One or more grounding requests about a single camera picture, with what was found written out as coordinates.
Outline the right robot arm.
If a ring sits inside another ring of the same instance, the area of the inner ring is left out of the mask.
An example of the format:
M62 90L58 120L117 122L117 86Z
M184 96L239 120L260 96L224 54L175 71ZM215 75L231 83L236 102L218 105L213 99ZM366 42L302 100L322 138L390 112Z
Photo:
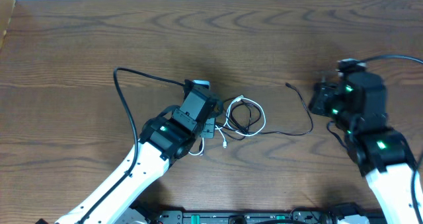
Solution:
M314 86L309 109L331 118L344 132L343 145L374 193L386 222L421 223L422 188L417 162L405 136L388 125L387 89L369 72Z

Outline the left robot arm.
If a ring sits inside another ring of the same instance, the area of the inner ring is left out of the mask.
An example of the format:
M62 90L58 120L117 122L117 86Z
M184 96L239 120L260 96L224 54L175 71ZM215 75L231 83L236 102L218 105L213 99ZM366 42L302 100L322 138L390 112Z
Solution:
M148 120L116 170L84 201L59 217L59 224L118 223L138 196L189 153L199 137L212 137L219 97L210 83L185 82L181 106L169 106Z

